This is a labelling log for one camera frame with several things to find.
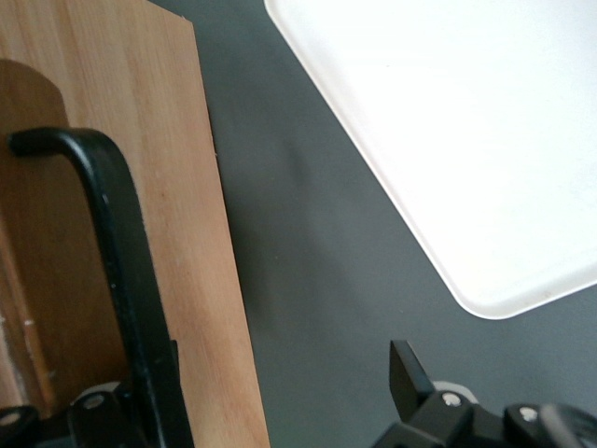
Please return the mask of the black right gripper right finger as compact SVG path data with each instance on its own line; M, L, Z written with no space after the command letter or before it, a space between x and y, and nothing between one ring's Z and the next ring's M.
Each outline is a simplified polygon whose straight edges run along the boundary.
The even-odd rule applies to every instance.
M390 391L399 421L375 441L376 447L465 447L474 406L464 395L435 387L406 341L389 349Z

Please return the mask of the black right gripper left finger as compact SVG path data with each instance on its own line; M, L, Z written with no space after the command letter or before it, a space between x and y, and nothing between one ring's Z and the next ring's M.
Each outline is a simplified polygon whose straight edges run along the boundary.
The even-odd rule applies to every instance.
M112 390L83 394L67 412L75 447L179 447L181 385L177 343L132 358L132 376Z

